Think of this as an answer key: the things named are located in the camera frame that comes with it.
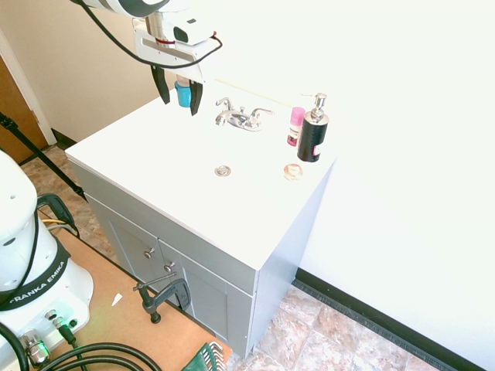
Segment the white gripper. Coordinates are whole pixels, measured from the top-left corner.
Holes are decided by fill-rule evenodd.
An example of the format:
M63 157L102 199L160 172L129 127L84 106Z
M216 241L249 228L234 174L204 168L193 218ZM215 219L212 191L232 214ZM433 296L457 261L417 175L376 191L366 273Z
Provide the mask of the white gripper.
M217 41L209 38L195 46L175 41L172 44L160 43L150 35L144 19L132 19L134 28L135 52L138 57L154 63L167 66L167 70L188 78L191 92L190 113L196 115L203 95L203 85L215 77L215 62L217 55L210 54L217 48ZM170 103L169 88L166 82L166 72L159 66L151 66L152 77L159 96L164 104Z

